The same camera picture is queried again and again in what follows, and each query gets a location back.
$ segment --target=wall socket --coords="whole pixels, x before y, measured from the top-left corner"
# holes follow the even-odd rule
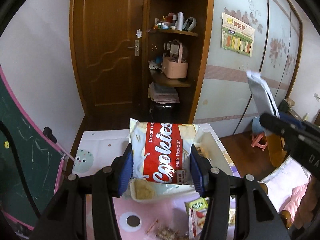
[[[318,94],[315,93],[314,97],[317,99],[317,101],[320,100],[320,97],[318,96]]]

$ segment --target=pink stool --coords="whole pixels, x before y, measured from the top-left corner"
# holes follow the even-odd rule
[[[262,145],[259,143],[259,141],[263,138],[263,136],[264,136],[264,132],[260,133],[256,138],[254,137],[253,134],[251,134],[251,138],[252,138],[251,146],[252,147],[258,146],[258,147],[262,148],[262,151],[264,151],[264,149],[267,147],[267,142],[265,145]]]

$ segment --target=silver screw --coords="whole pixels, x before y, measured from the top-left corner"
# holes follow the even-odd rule
[[[245,178],[246,178],[248,181],[253,181],[253,180],[254,180],[254,176],[251,175],[251,174],[247,174],[247,175],[245,176]]]
[[[299,135],[298,135],[298,138],[299,138],[301,141],[304,141],[304,136],[303,136],[303,135],[299,134]]]
[[[77,178],[77,175],[73,173],[68,176],[68,180],[75,180],[76,178]]]
[[[111,168],[110,166],[106,166],[106,167],[104,167],[104,168],[102,169],[102,171],[103,171],[104,173],[110,173],[110,172],[112,171],[112,168]]]
[[[217,167],[212,167],[210,171],[214,174],[218,174],[220,172],[220,170]]]

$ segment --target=red label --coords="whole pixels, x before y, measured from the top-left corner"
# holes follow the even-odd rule
[[[182,170],[182,139],[177,124],[148,123],[143,175],[146,180],[177,183],[177,170]]]

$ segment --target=chalkboard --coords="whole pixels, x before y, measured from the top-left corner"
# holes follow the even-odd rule
[[[0,120],[9,130],[32,198],[40,211],[54,194],[61,154],[26,120],[0,79]],[[35,226],[37,217],[22,187],[11,147],[0,132],[0,201],[3,210],[17,220]]]

